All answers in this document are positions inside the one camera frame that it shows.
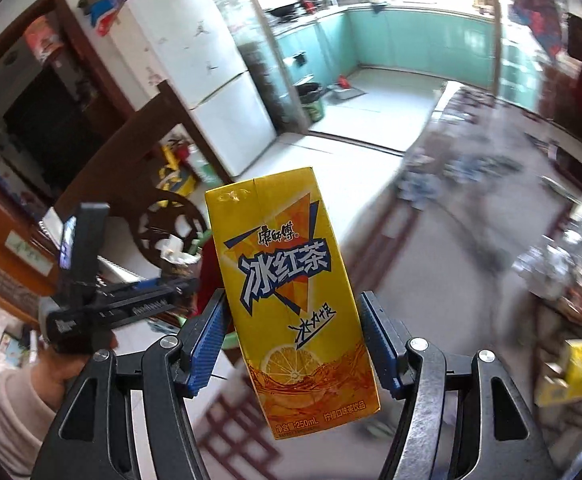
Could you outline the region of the person's left hand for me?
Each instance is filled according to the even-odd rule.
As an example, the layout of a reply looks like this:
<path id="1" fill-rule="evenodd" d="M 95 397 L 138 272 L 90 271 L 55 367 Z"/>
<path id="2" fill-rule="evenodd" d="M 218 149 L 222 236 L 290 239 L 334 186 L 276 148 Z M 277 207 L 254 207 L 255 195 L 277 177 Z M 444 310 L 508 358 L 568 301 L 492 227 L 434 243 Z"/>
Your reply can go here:
<path id="1" fill-rule="evenodd" d="M 37 361 L 30 368 L 30 381 L 36 395 L 56 412 L 63 403 L 66 383 L 80 374 L 89 359 L 89 354 L 63 354 L 52 347 L 40 349 Z"/>

